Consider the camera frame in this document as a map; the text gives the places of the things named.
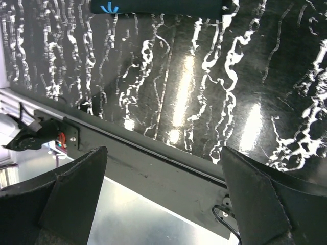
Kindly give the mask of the black t-shirt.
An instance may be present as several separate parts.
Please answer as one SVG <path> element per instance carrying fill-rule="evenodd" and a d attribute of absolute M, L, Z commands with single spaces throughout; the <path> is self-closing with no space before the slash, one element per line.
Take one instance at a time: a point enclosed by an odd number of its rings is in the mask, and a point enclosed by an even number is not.
<path fill-rule="evenodd" d="M 221 19 L 224 1 L 219 0 L 91 0 L 93 14 L 150 13 Z"/>

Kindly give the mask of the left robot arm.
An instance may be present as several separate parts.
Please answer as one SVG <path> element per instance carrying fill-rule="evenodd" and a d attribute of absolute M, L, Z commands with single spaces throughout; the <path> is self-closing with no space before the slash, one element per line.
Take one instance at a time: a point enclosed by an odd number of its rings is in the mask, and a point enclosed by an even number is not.
<path fill-rule="evenodd" d="M 36 118 L 19 103 L 19 117 L 1 113 L 1 147 L 12 151 L 39 150 L 50 141 L 65 148 L 66 136 L 54 119 Z"/>

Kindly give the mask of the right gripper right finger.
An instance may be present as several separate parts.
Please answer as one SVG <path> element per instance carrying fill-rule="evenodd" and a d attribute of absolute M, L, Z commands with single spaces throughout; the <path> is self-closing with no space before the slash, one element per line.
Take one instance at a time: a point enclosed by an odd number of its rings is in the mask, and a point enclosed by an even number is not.
<path fill-rule="evenodd" d="M 326 187 L 226 146 L 221 166 L 241 244 L 326 244 Z"/>

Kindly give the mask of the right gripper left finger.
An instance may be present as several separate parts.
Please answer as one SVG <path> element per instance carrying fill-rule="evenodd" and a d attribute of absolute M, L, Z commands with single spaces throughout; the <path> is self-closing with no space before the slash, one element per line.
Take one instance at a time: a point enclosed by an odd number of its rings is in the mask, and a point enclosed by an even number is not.
<path fill-rule="evenodd" d="M 107 148 L 1 189 L 1 244 L 87 244 Z"/>

